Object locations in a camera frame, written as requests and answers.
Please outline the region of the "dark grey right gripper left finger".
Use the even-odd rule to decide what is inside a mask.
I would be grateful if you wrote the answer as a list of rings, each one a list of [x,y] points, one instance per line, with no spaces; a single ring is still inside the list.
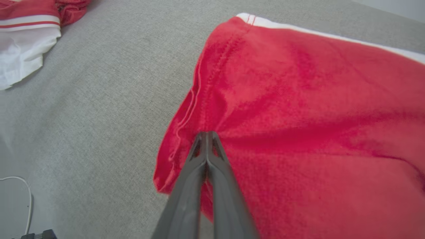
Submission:
[[[206,132],[200,132],[158,220],[151,239],[199,239],[201,188],[207,172]]]

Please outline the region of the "red garment with white stripes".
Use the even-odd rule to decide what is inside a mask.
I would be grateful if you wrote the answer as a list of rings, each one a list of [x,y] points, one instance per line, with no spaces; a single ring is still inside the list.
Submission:
[[[217,132],[261,239],[425,239],[425,53],[240,13],[205,43],[159,192],[200,131]]]

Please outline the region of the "white and red striped garment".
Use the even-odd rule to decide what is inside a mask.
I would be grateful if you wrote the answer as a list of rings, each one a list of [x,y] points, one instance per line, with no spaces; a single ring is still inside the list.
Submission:
[[[61,28],[80,20],[92,0],[0,0],[0,90],[43,66]]]

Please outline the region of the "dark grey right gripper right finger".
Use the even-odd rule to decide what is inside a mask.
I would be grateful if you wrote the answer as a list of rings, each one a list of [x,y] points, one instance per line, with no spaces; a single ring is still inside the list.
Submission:
[[[216,132],[207,133],[208,177],[213,187],[214,239],[260,239]]]

